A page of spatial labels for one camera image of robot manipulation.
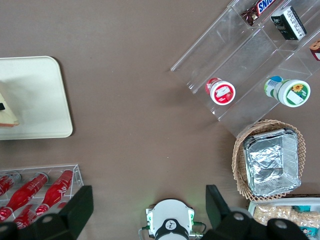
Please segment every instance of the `candy bar wrapper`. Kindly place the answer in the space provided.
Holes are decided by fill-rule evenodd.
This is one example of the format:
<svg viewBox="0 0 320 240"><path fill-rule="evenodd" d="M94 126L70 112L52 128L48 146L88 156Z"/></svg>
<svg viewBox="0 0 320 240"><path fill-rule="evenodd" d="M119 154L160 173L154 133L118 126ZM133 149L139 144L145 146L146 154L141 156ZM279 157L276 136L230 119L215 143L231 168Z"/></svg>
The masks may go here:
<svg viewBox="0 0 320 240"><path fill-rule="evenodd" d="M271 6L276 0L259 0L252 7L241 14L250 26Z"/></svg>
<svg viewBox="0 0 320 240"><path fill-rule="evenodd" d="M320 61L320 39L312 43L309 48L314 58Z"/></svg>

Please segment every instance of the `red and white cup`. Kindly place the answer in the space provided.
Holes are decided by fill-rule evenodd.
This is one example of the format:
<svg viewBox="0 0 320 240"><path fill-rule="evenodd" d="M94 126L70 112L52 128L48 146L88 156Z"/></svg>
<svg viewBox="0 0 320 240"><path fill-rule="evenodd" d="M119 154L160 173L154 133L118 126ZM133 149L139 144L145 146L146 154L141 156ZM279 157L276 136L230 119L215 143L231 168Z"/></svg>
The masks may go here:
<svg viewBox="0 0 320 240"><path fill-rule="evenodd" d="M222 106L231 103L236 96L235 87L230 82L217 77L211 78L205 84L205 91L214 103Z"/></svg>

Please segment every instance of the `coca-cola bottle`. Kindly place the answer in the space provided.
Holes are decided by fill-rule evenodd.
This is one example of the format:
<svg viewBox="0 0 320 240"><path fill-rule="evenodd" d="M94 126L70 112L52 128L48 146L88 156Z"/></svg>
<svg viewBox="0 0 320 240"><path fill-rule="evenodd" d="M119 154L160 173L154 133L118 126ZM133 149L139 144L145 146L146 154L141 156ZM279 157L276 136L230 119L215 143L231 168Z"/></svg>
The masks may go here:
<svg viewBox="0 0 320 240"><path fill-rule="evenodd" d="M19 183L21 175L16 171L6 172L3 177L0 178L0 196L5 194L15 184Z"/></svg>
<svg viewBox="0 0 320 240"><path fill-rule="evenodd" d="M19 188L11 197L6 206L0 208L0 223L6 220L10 215L26 205L30 199L48 182L48 176L43 172L38 172L33 179Z"/></svg>
<svg viewBox="0 0 320 240"><path fill-rule="evenodd" d="M39 206L39 204L28 204L22 212L19 214L19 216L16 217L15 220L13 220L14 223L16 223L18 229L24 229L25 227L32 224L36 218L36 208Z"/></svg>
<svg viewBox="0 0 320 240"><path fill-rule="evenodd" d="M67 201L62 201L59 204L55 204L48 211L45 212L45 214L57 214L60 212L61 209L64 208L65 205L67 205Z"/></svg>
<svg viewBox="0 0 320 240"><path fill-rule="evenodd" d="M74 171L67 169L46 191L42 204L35 210L38 216L44 214L58 203L69 189Z"/></svg>

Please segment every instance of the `clear acrylic tray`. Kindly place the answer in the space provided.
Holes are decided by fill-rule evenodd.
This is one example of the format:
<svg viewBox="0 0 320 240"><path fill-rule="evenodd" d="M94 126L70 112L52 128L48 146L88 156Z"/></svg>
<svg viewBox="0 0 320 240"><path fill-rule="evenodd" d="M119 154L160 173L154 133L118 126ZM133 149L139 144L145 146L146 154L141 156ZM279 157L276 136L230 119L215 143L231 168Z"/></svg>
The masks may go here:
<svg viewBox="0 0 320 240"><path fill-rule="evenodd" d="M78 165L61 165L61 166L46 166L46 167L34 167L34 168L21 168L21 169L7 169L0 170L0 177L4 176L7 172L16 171L21 175L21 181L14 185L11 189L9 189L4 195L0 196L0 207L4 207L12 197L12 195L22 187L26 182L32 178L36 173L45 173L48 175L49 180L39 191L38 193L28 202L27 204L41 204L41 202L45 198L45 194L49 187L61 176L64 170L73 170L73 177L71 181L71 185L67 192L64 194L59 203L68 202L76 192L84 185L84 182L81 177L80 169ZM52 206L49 210L50 213L55 212L55 206L59 203ZM25 208L26 206L22 206L6 220L8 222L13 221Z"/></svg>
<svg viewBox="0 0 320 240"><path fill-rule="evenodd" d="M320 1L278 0L250 26L241 16L252 0L234 0L209 29L171 68L235 136L259 121L279 102L267 97L264 84L272 76L306 81L319 68L309 45L320 38ZM278 8L293 6L307 35L285 40L270 20ZM220 78L235 87L235 99L215 104L206 82Z"/></svg>

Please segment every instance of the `yogurt container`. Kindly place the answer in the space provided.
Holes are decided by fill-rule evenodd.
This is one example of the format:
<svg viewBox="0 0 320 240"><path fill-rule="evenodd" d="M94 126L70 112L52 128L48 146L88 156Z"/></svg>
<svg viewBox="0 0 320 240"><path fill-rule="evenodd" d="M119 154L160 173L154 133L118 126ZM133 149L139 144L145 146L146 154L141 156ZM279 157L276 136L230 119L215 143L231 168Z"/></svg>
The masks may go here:
<svg viewBox="0 0 320 240"><path fill-rule="evenodd" d="M308 83L298 79L284 80L280 76L271 77L264 85L265 94L277 99L283 105L296 108L304 104L310 97Z"/></svg>
<svg viewBox="0 0 320 240"><path fill-rule="evenodd" d="M205 85L205 91L210 95L214 103L218 105L227 105L235 99L235 87L227 81L220 78L211 78Z"/></svg>

